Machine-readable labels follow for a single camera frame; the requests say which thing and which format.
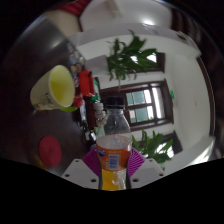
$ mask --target table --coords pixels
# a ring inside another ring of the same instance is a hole
[[[44,16],[35,20],[8,53],[0,76],[0,157],[31,164],[61,176],[75,158],[88,151],[78,126],[79,111],[38,111],[30,104],[30,91],[37,80],[55,65],[69,68],[68,40]],[[57,167],[46,167],[38,144],[54,136],[62,149]]]

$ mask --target window frame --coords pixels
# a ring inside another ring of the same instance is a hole
[[[155,99],[154,99],[154,95],[152,93],[153,87],[159,87],[161,89],[165,118],[160,118],[160,119],[157,118]],[[149,89],[150,94],[151,94],[152,102],[150,104],[145,103],[145,104],[127,106],[126,93],[143,91],[147,88]],[[124,116],[126,117],[128,123],[130,125],[131,131],[138,131],[138,130],[152,128],[152,127],[159,126],[159,125],[174,123],[173,103],[172,103],[172,98],[171,98],[171,95],[170,95],[170,92],[168,89],[166,79],[161,80],[161,81],[147,82],[147,83],[123,85],[123,86],[121,86],[120,92],[118,92],[117,87],[107,88],[107,89],[101,90],[101,96],[102,95],[104,95],[105,99],[108,95],[120,96],[125,99],[126,106],[125,106]],[[138,108],[143,108],[144,106],[150,106],[150,105],[153,105],[153,114],[154,114],[153,120],[131,123],[130,114],[127,111],[127,109],[138,109]]]

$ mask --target bottle neck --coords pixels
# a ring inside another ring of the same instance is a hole
[[[108,109],[107,114],[108,115],[123,115],[124,112],[122,109]]]

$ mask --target white wall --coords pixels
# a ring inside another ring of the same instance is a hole
[[[117,80],[109,81],[109,76],[100,76],[102,89],[118,85]],[[173,108],[174,125],[168,124],[157,128],[146,129],[151,136],[152,130],[162,134],[174,130],[182,144],[183,150],[191,148],[203,136],[209,135],[210,105],[207,87],[196,60],[166,54],[165,73],[139,73],[136,80],[122,80],[121,85],[145,83],[149,81],[167,80],[168,87],[174,91],[177,105]],[[133,132],[137,139],[141,131]]]
[[[129,44],[132,35],[128,29],[133,30],[142,40],[146,39],[144,49],[156,48],[158,52],[184,55],[188,58],[200,56],[200,51],[191,41],[182,41],[176,32],[163,27],[146,27],[140,23],[120,23],[97,27],[85,32],[71,35],[68,39],[73,43],[86,60],[109,55],[110,45],[115,38]]]
[[[169,175],[187,166],[201,163],[205,156],[210,156],[214,142],[214,137],[203,136],[191,148],[188,150],[183,150],[182,152],[174,155],[172,160],[164,163],[163,165],[166,168],[165,174]]]
[[[174,129],[183,149],[189,149],[202,136],[209,135],[210,105],[205,80],[197,61],[182,56],[167,54],[166,72],[177,102],[173,108]]]
[[[170,28],[170,10],[151,0],[116,0],[120,15],[113,17],[105,0],[93,0],[80,17],[83,30],[112,23],[150,23]]]

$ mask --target potted plant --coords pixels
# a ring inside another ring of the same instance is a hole
[[[142,51],[141,49],[144,46],[146,39],[140,40],[132,30],[129,31],[133,36],[131,43],[126,45],[116,38],[111,46],[110,56],[107,57],[110,81],[114,79],[114,76],[116,77],[119,85],[118,91],[120,91],[121,80],[125,80],[126,75],[130,79],[130,71],[135,74],[134,79],[136,79],[137,72],[146,73],[146,68],[157,66],[157,63],[148,59],[150,55],[156,53],[156,49],[153,48]]]
[[[164,136],[162,134],[155,134],[153,131],[153,137],[147,136],[146,131],[142,130],[141,141],[136,141],[135,137],[132,135],[132,144],[142,155],[146,158],[153,158],[157,163],[163,164],[164,162],[171,160],[168,156],[168,149],[173,144],[173,139],[170,139],[159,151],[157,150],[159,145],[163,143]]]

